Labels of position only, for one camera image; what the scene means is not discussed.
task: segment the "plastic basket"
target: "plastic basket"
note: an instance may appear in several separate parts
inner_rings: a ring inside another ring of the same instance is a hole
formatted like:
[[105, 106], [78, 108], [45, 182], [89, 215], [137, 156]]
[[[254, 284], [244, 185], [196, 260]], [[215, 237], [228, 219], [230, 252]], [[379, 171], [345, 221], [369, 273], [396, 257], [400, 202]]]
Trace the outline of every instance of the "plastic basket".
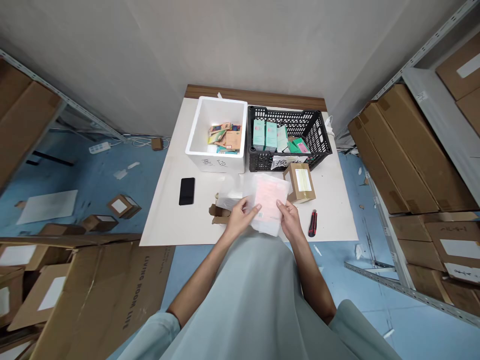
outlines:
[[[255, 119], [276, 123], [278, 127], [286, 125], [288, 136], [302, 138], [311, 153], [300, 154], [256, 150], [252, 147], [252, 128]], [[313, 170], [325, 157], [332, 153], [322, 113], [318, 110], [280, 111], [270, 110], [263, 106], [249, 106], [247, 123], [247, 147], [250, 156], [249, 168], [251, 172], [285, 171], [286, 166], [278, 166], [271, 169], [274, 156], [308, 156], [305, 164], [308, 164], [310, 170]]]

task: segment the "white foam box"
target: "white foam box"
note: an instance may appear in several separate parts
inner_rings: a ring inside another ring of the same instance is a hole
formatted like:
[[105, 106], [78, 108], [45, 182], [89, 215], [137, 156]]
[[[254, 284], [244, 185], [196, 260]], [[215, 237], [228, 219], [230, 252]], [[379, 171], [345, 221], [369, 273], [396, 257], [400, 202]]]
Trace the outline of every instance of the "white foam box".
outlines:
[[[245, 172], [247, 106], [245, 101], [200, 96], [185, 153], [201, 171]], [[241, 125], [241, 147], [237, 154], [216, 153], [217, 146], [208, 144], [210, 127], [224, 123]]]

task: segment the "white wall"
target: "white wall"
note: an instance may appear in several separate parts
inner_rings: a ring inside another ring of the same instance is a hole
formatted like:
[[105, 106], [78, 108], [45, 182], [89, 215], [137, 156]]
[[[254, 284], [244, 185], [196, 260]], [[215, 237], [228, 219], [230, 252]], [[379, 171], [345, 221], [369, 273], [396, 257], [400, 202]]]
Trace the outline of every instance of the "white wall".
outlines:
[[324, 97], [340, 130], [462, 0], [15, 0], [0, 47], [126, 132], [187, 84]]

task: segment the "hand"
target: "hand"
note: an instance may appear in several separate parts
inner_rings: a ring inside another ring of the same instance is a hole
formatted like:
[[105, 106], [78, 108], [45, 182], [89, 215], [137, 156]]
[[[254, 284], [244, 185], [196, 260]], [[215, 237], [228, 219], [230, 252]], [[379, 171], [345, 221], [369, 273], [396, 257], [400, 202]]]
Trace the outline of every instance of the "hand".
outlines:
[[276, 205], [282, 213], [281, 229], [285, 233], [289, 242], [304, 238], [304, 232], [300, 225], [299, 210], [292, 205], [290, 201], [286, 201], [285, 205], [280, 200], [276, 201]]
[[229, 237], [232, 242], [245, 231], [245, 229], [254, 219], [255, 215], [257, 215], [259, 210], [262, 208], [261, 204], [257, 204], [250, 212], [247, 213], [247, 211], [244, 209], [246, 204], [247, 197], [244, 197], [233, 207], [233, 210], [231, 211], [230, 218], [223, 235]]

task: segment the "black smartphone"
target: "black smartphone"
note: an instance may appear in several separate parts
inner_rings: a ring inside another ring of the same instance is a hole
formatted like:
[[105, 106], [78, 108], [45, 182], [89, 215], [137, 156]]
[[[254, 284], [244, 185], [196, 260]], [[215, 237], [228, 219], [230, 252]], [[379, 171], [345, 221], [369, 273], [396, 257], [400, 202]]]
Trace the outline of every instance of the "black smartphone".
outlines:
[[178, 205], [191, 205], [194, 203], [195, 178], [184, 177], [180, 184], [180, 199]]

